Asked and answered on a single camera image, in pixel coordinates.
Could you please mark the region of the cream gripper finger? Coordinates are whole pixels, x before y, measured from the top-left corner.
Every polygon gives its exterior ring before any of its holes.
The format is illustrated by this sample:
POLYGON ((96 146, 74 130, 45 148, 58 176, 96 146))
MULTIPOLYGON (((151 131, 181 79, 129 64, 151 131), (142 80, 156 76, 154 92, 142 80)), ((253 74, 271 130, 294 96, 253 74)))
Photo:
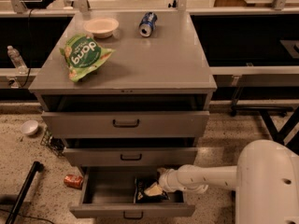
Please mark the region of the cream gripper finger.
POLYGON ((163 194, 163 189, 157 182, 154 182, 149 187, 144 189, 144 194, 147 197, 158 197, 163 194))

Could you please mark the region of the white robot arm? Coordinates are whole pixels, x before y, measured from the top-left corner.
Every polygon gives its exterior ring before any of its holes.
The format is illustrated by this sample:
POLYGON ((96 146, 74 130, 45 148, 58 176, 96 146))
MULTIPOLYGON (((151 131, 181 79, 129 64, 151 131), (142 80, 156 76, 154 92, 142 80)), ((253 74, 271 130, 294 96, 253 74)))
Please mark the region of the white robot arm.
POLYGON ((160 168, 158 184, 167 193, 233 190, 235 224, 299 224, 299 156, 272 140, 247 144, 234 166, 160 168))

